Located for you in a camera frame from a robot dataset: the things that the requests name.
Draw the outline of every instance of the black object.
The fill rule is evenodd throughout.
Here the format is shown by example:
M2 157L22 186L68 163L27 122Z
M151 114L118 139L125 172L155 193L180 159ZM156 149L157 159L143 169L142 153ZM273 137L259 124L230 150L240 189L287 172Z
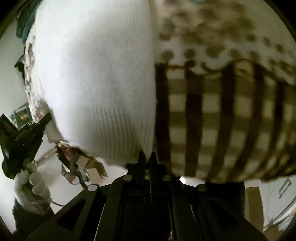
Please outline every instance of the black object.
M0 145L4 160L2 169L10 179L14 179L29 162L32 162L42 143L45 126L52 116L47 113L38 123L25 125L18 130L3 114L0 117Z
M267 240L211 185L191 187L166 174L155 153L146 163L140 152L127 175L88 186L27 240L167 241L170 231L174 241Z

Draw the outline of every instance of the hand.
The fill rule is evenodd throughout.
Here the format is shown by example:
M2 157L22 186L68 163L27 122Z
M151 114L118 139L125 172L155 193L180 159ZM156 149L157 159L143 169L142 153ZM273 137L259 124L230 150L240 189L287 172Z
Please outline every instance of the hand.
M45 215L50 210L50 191L34 163L29 163L27 170L15 176L14 191L23 209L39 215Z

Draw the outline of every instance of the teal fabric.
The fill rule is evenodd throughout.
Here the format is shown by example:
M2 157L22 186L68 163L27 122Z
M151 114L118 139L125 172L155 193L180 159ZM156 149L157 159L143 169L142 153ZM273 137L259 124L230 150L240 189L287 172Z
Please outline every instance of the teal fabric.
M22 39L23 43L26 43L29 32L35 20L37 8L41 2L42 0L31 0L22 9L17 23L16 36L17 38Z

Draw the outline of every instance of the dark sleeve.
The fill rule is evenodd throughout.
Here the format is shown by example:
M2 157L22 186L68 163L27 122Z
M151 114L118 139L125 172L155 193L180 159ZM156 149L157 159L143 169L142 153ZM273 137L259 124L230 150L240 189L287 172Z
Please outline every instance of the dark sleeve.
M54 212L50 209L50 211L44 216L28 212L24 210L15 199L12 214L14 216L15 226L17 229L17 233L15 235L21 238L21 240L26 240L31 233L50 219L54 215Z

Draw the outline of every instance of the silver screw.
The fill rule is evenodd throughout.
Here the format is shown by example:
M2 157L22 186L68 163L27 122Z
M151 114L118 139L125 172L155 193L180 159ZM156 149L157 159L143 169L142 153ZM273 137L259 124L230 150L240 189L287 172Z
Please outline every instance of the silver screw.
M130 180L133 179L133 177L132 177L131 175L125 175L125 176L123 177L123 179L124 179L125 181L130 181Z
M163 176L163 180L166 181L166 182L169 182L170 181L170 176L169 175Z
M89 186L87 187L87 189L88 189L89 191L91 191L91 192L97 190L97 188L98 188L98 187L97 187L96 185L94 185L94 184L91 184L91 185L89 185Z
M207 190L207 186L205 184L199 184L197 189L201 192L205 192Z

